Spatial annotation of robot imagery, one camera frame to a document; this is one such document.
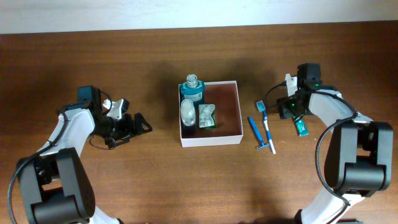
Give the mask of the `white cardboard box, pink inside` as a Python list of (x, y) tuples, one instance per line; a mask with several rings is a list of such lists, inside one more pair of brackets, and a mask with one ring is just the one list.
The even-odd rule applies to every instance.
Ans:
[(237, 82), (206, 82), (203, 99), (205, 102), (195, 108), (193, 133), (188, 133), (183, 124), (183, 120), (192, 117), (193, 113), (180, 115), (182, 147), (239, 144), (243, 138), (243, 119)]

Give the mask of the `blue and white toothbrush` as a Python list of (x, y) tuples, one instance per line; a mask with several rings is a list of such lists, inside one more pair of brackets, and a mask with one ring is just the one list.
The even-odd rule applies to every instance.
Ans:
[(257, 110), (263, 114), (263, 124), (264, 124), (264, 128), (265, 128), (265, 130), (266, 130), (267, 140), (268, 140), (268, 144), (269, 144), (271, 153), (276, 154), (276, 150), (275, 150), (275, 147), (274, 147), (274, 143), (273, 143), (273, 141), (272, 141), (271, 132), (270, 132), (270, 129), (269, 129), (269, 123), (268, 123), (268, 117), (267, 117), (267, 112), (266, 112), (266, 106), (265, 106), (265, 104), (264, 104), (264, 102), (263, 102), (262, 100), (261, 100), (261, 101), (258, 101), (258, 102), (256, 103), (256, 106), (257, 106)]

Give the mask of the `blue disposable razor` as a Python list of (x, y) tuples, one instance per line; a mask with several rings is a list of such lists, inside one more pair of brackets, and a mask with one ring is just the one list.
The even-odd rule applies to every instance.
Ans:
[(254, 132), (255, 137), (257, 138), (257, 140), (259, 142), (259, 145), (258, 145), (257, 149), (263, 149), (265, 147), (269, 147), (269, 143), (265, 143), (264, 142), (264, 140), (263, 140), (263, 138), (261, 136), (261, 133), (260, 133), (259, 129), (257, 128), (254, 120), (251, 117), (249, 117), (248, 121), (249, 121), (249, 124), (250, 124), (253, 132)]

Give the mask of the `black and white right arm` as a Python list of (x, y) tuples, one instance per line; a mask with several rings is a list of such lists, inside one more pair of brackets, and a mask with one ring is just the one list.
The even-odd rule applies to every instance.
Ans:
[(355, 204), (388, 188), (392, 175), (393, 128), (361, 114), (333, 86), (324, 85), (318, 63), (286, 75), (288, 95), (277, 100), (281, 119), (315, 115), (326, 125), (315, 148), (322, 189), (294, 223), (339, 223)]

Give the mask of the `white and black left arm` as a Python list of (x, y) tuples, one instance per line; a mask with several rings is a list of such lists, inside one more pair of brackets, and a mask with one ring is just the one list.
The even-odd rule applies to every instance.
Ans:
[(16, 222), (12, 191), (19, 184), (29, 223), (113, 223), (122, 220), (102, 211), (81, 163), (81, 152), (95, 137), (104, 139), (105, 151), (152, 131), (141, 113), (127, 113), (125, 98), (113, 101), (92, 85), (78, 88), (77, 101), (58, 111), (58, 123), (47, 142), (32, 155), (21, 158), (7, 190), (7, 211)]

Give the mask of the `green Colgate toothpaste tube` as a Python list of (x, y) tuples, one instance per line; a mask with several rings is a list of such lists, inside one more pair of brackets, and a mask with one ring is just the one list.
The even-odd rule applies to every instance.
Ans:
[(300, 137), (309, 135), (309, 132), (308, 132), (308, 129), (307, 129), (306, 125), (305, 125), (304, 120), (301, 119), (300, 121), (296, 121), (295, 122), (295, 127), (296, 127), (298, 135)]

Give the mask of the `blue Listerine mouthwash bottle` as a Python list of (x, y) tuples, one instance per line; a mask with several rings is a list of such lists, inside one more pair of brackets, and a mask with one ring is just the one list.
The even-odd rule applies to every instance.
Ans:
[(180, 101), (189, 99), (194, 106), (205, 103), (205, 83), (197, 78), (195, 74), (187, 75), (186, 82), (179, 84)]

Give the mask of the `clear pump soap bottle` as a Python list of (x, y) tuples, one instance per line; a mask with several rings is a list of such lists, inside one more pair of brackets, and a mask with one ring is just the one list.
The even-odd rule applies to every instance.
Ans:
[(182, 122), (182, 133), (193, 136), (196, 129), (196, 111), (193, 101), (184, 99), (180, 105), (180, 117)]

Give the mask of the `green and white soap packet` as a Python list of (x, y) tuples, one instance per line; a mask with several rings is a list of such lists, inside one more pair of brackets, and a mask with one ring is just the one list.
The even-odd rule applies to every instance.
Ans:
[(214, 104), (202, 104), (198, 105), (199, 111), (199, 128), (201, 129), (215, 129), (215, 110)]

